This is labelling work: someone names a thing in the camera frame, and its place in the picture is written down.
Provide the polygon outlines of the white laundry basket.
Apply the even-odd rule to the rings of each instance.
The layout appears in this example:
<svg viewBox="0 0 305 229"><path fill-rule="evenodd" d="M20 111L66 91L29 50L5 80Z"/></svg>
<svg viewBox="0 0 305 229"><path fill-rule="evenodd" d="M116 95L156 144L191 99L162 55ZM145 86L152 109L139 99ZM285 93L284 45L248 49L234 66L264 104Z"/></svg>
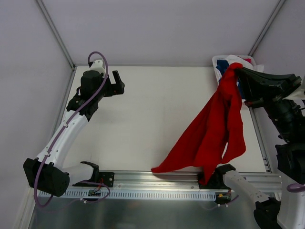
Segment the white laundry basket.
<svg viewBox="0 0 305 229"><path fill-rule="evenodd" d="M225 59L226 57L228 57L228 56L231 56L231 54L230 55L216 55L216 56L214 56L213 58L212 58L212 63L213 63L213 68L214 68L214 72L215 72L215 77L216 77L216 80L217 80L217 83L218 83L218 80L220 79L220 76L221 76L221 74L220 74L220 72L216 69L216 61L219 59L219 60L223 60L223 59ZM239 58L240 57L249 57L249 58L251 58L252 59L252 66L256 66L256 62L255 62L255 60L254 60L254 58L253 57L251 57L251 56L248 56L248 55L236 55L236 56L238 56Z"/></svg>

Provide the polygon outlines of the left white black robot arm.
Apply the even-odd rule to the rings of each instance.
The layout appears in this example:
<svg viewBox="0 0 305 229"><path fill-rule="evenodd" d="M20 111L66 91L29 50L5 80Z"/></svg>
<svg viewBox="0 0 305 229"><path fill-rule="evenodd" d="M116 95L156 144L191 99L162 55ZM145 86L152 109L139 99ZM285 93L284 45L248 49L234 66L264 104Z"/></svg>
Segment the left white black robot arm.
<svg viewBox="0 0 305 229"><path fill-rule="evenodd" d="M23 164L29 186L34 190L60 197L71 185L79 185L83 181L88 186L98 184L98 165L82 161L77 166L64 168L63 163L77 135L98 110L99 101L124 93L125 85L118 71L112 74L114 83L96 70L83 73L81 85L68 102L61 125L38 156L26 159Z"/></svg>

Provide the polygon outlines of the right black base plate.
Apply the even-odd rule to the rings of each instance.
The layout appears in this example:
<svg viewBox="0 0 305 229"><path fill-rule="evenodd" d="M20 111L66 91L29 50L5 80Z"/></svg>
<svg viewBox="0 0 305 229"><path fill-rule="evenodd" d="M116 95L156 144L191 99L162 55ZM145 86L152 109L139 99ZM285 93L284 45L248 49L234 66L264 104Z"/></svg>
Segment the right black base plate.
<svg viewBox="0 0 305 229"><path fill-rule="evenodd" d="M212 174L207 182L205 182L204 173L199 173L197 178L199 189L229 189L224 184L222 175Z"/></svg>

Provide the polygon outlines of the white t shirt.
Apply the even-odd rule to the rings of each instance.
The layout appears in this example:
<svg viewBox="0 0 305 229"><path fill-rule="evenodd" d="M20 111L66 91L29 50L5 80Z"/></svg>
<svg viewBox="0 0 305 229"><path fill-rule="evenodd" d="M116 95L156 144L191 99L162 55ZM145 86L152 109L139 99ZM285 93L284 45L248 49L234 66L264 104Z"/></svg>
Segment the white t shirt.
<svg viewBox="0 0 305 229"><path fill-rule="evenodd" d="M239 58L236 55L228 56L224 60L227 60L229 65L231 65L233 63L240 63L243 66L243 64L241 63L242 59ZM249 66L248 65L248 66L243 66L243 67L245 67L247 69L250 69L250 70L254 70L254 71L260 72L260 73L264 72L264 65L263 64L256 65L256 66Z"/></svg>

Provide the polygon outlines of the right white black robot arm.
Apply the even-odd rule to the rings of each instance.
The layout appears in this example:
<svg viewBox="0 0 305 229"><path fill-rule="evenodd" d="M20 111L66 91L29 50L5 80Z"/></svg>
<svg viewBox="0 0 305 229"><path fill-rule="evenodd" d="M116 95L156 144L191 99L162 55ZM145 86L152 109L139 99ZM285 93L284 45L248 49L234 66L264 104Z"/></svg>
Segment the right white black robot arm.
<svg viewBox="0 0 305 229"><path fill-rule="evenodd" d="M221 166L213 177L217 188L228 187L247 200L262 229L305 227L305 117L295 99L305 99L305 83L295 74L274 75L236 68L245 105L262 107L276 127L283 145L275 145L282 179L281 199L260 192L231 166Z"/></svg>

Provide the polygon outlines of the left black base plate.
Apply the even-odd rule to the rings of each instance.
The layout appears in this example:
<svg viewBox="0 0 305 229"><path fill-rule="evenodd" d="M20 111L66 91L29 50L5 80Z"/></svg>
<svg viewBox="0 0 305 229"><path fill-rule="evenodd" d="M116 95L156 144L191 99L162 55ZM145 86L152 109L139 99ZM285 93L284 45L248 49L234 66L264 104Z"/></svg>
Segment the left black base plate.
<svg viewBox="0 0 305 229"><path fill-rule="evenodd" d="M114 183L114 175L113 172L98 172L92 175L92 177L84 182L78 182L73 184L74 187L98 187L96 183L104 184L108 187L113 187Z"/></svg>

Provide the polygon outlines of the aluminium mounting rail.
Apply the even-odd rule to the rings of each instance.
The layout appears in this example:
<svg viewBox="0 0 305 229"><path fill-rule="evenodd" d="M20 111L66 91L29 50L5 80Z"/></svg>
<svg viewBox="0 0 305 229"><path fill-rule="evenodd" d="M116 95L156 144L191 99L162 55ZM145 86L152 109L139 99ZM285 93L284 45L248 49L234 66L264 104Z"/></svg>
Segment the aluminium mounting rail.
<svg viewBox="0 0 305 229"><path fill-rule="evenodd" d="M118 190L220 190L220 189L199 189L198 174L196 172L172 172L166 174L153 174L145 171L100 171L113 172L114 183L112 189ZM55 196L62 196L69 188L82 188L101 190L108 186L99 184L98 187L74 187L73 184L84 182L92 177L75 176L61 171L41 172L37 179L37 189L43 193Z"/></svg>

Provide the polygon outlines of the blue t shirt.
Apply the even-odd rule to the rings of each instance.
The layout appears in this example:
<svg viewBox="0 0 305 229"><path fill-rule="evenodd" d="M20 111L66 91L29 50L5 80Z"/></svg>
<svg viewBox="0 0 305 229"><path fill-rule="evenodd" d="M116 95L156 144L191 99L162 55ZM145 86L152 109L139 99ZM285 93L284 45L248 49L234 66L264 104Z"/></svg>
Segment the blue t shirt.
<svg viewBox="0 0 305 229"><path fill-rule="evenodd" d="M222 76L224 75L224 73L225 73L225 71L226 71L226 69L228 68L228 66L229 66L229 63L228 63L228 61L227 60L217 60L216 61L216 69L220 72L220 74L221 74L221 76L220 76L220 79L218 80L218 83L220 83L221 82L221 79L222 79ZM242 91L242 87L241 87L241 84L240 84L240 81L238 80L237 81L237 86L238 86L238 89L239 89L239 92L240 92L240 94L241 94L241 98L242 99L245 99L245 97L244 97L244 93L243 93L243 91Z"/></svg>

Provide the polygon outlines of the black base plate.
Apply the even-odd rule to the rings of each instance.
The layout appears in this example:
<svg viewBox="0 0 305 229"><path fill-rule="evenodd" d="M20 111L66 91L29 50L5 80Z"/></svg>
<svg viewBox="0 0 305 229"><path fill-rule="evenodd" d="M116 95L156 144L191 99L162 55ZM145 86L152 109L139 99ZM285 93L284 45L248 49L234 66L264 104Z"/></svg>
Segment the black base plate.
<svg viewBox="0 0 305 229"><path fill-rule="evenodd" d="M104 184L108 187L113 187L114 183L114 175L113 172L98 172L92 175L92 177L84 182L78 182L73 184L74 187L98 187L96 183Z"/></svg>
<svg viewBox="0 0 305 229"><path fill-rule="evenodd" d="M222 175L212 174L207 182L205 182L204 173L199 173L197 178L199 189L229 189L224 184Z"/></svg>

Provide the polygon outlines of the red t shirt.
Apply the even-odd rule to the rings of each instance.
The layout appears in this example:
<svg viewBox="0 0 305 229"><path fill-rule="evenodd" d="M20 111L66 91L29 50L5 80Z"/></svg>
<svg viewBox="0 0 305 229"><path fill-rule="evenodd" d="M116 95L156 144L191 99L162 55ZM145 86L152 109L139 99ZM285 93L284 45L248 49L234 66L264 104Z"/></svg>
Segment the red t shirt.
<svg viewBox="0 0 305 229"><path fill-rule="evenodd" d="M227 164L246 151L241 117L242 99L237 87L236 68L228 66L215 93L183 132L166 159L153 173L185 167L201 167L205 182L219 164Z"/></svg>

